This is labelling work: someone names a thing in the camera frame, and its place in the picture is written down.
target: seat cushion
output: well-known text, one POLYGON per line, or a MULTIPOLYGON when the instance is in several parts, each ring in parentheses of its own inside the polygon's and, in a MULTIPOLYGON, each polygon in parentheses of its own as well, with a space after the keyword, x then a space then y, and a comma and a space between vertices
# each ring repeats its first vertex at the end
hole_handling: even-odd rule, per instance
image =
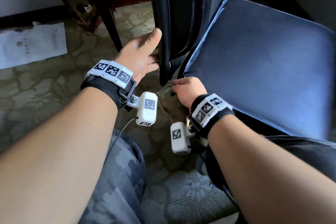
POLYGON ((293 136, 329 136, 335 76, 333 32, 246 0, 224 0, 183 75, 293 136))

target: forearm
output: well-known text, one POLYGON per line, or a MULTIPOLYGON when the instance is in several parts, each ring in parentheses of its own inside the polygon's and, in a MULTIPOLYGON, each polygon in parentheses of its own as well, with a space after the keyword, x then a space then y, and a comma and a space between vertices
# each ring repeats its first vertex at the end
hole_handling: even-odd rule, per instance
POLYGON ((249 223, 336 223, 336 184, 235 116, 208 141, 249 223))
POLYGON ((95 88, 0 157, 1 223, 75 223, 99 178, 117 116, 95 88))

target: white tracking device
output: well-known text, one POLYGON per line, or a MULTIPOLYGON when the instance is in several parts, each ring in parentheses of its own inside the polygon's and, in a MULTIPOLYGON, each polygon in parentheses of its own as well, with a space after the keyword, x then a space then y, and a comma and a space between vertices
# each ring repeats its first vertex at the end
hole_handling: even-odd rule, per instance
POLYGON ((158 105, 158 96, 156 94, 145 91, 140 97, 132 95, 126 105, 138 109, 136 124, 150 126, 155 123, 158 105))
POLYGON ((190 137, 195 133, 189 132, 190 126, 186 126, 183 122, 175 122, 170 126, 171 149, 175 154, 184 155, 189 154, 190 137))

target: qr code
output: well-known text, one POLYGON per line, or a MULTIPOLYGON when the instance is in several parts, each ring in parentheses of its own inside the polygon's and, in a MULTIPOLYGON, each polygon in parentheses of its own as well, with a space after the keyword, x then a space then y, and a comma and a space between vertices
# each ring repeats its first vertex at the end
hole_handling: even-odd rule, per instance
POLYGON ((145 99, 145 108, 155 110, 155 100, 145 99))
POLYGON ((143 126, 149 126, 151 123, 148 122, 141 122, 139 125, 143 125, 143 126))
POLYGON ((220 103, 223 103, 220 99, 218 98, 213 98, 210 100, 211 103, 213 103, 214 105, 219 105, 220 103))
POLYGON ((210 105, 209 103, 205 103, 205 104, 201 107, 201 109, 202 109, 203 112, 205 112, 205 113, 210 112, 212 108, 213 108, 212 105, 210 105))
POLYGON ((106 73, 110 74, 110 75, 113 75, 113 76, 116 76, 116 74, 119 72, 119 68, 116 68, 114 66, 109 66, 106 70, 106 73))
POLYGON ((121 71, 121 73, 118 75, 117 79, 119 79, 120 81, 124 82, 124 83, 128 83, 129 78, 131 76, 127 73, 125 73, 124 71, 121 71))
POLYGON ((201 110, 199 110, 198 114, 195 117, 195 120, 197 120, 197 122, 199 124, 201 124, 202 121, 203 121, 203 119, 204 119, 204 117, 205 117, 205 114, 201 110))
POLYGON ((98 69, 98 70, 104 70, 105 67, 107 67, 107 64, 104 64, 104 63, 98 63, 94 69, 98 69))
POLYGON ((181 129, 173 130, 173 139, 181 138, 181 129))

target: black leather chair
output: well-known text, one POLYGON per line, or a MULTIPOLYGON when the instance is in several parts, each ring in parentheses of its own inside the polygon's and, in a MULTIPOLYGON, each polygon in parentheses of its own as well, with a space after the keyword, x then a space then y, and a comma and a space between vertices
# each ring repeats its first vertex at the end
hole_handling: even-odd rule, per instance
POLYGON ((264 135, 327 140, 335 76, 333 32, 246 0, 152 0, 160 83, 181 59, 195 76, 264 135))

